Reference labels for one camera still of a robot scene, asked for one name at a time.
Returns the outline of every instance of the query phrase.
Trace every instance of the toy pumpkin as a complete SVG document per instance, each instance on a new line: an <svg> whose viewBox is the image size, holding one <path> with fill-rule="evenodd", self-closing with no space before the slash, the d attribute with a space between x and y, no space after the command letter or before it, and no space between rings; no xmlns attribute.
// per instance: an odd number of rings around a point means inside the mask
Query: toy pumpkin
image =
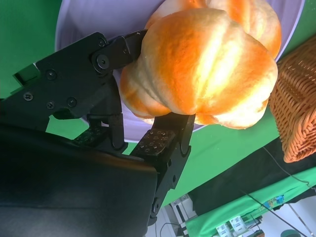
<svg viewBox="0 0 316 237"><path fill-rule="evenodd" d="M246 128L262 117L276 79L273 56L225 11L192 8L149 27L120 93L144 119L175 112Z"/></svg>
<svg viewBox="0 0 316 237"><path fill-rule="evenodd" d="M226 11L276 58L281 46L281 26L277 14L266 0L166 0L150 17L146 29L174 12L202 7Z"/></svg>

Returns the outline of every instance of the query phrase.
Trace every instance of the black robotic arm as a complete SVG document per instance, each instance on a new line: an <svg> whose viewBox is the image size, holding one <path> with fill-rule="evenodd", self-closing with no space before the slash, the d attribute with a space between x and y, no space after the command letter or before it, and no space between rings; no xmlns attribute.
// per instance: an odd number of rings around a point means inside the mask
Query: black robotic arm
<svg viewBox="0 0 316 237"><path fill-rule="evenodd" d="M138 58L145 34L94 33L14 75L21 88L0 101L1 235L141 237L156 221L190 154L195 115L156 117L121 154L113 70ZM50 115L86 115L89 129L74 140L45 133Z"/></svg>

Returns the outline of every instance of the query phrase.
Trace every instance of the screw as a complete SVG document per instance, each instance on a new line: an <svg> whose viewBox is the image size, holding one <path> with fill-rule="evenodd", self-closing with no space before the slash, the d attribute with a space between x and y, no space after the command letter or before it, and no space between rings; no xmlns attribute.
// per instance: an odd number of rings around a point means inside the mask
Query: screw
<svg viewBox="0 0 316 237"><path fill-rule="evenodd" d="M99 46L100 46L100 47L104 47L104 46L105 46L105 41L104 41L104 39L102 39L102 38L99 39Z"/></svg>
<svg viewBox="0 0 316 237"><path fill-rule="evenodd" d="M101 69L107 69L109 67L109 59L103 54L97 57L97 63Z"/></svg>
<svg viewBox="0 0 316 237"><path fill-rule="evenodd" d="M69 97L69 98L67 99L67 105L68 105L69 107L74 107L74 106L77 105L77 100L76 100L74 97Z"/></svg>
<svg viewBox="0 0 316 237"><path fill-rule="evenodd" d="M23 95L23 98L24 98L26 101L31 101L31 100L33 100L33 95L32 95L30 92L26 92L26 93Z"/></svg>
<svg viewBox="0 0 316 237"><path fill-rule="evenodd" d="M57 78L57 74L54 70L50 69L46 71L46 78L49 80L55 80Z"/></svg>
<svg viewBox="0 0 316 237"><path fill-rule="evenodd" d="M49 110L54 109L54 107L55 107L54 101L49 101L49 102L46 104L46 107L47 107Z"/></svg>

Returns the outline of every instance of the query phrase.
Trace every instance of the black cover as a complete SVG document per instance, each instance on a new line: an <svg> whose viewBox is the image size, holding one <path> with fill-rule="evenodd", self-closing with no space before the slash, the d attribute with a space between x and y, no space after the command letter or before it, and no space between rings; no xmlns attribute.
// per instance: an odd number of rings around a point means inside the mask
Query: black cover
<svg viewBox="0 0 316 237"><path fill-rule="evenodd" d="M0 124L1 237L141 237L156 186L140 158Z"/></svg>
<svg viewBox="0 0 316 237"><path fill-rule="evenodd" d="M290 174L299 173L316 165L316 154L298 162L285 163L279 138L267 144L265 148ZM202 215L242 197L244 194L239 189L251 193L286 177L288 174L278 167L266 150L260 148L223 173L189 192L189 196L193 201L197 215Z"/></svg>

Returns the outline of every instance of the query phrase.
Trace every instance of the small box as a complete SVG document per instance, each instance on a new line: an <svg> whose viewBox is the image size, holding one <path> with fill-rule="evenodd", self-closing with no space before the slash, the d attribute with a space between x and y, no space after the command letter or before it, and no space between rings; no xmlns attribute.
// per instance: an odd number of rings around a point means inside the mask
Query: small box
<svg viewBox="0 0 316 237"><path fill-rule="evenodd" d="M220 237L233 237L233 234L226 223L216 227L216 230Z"/></svg>
<svg viewBox="0 0 316 237"><path fill-rule="evenodd" d="M240 236L246 232L248 232L248 228L246 227L245 223L243 222L241 216L236 216L229 221L236 232L237 236Z"/></svg>

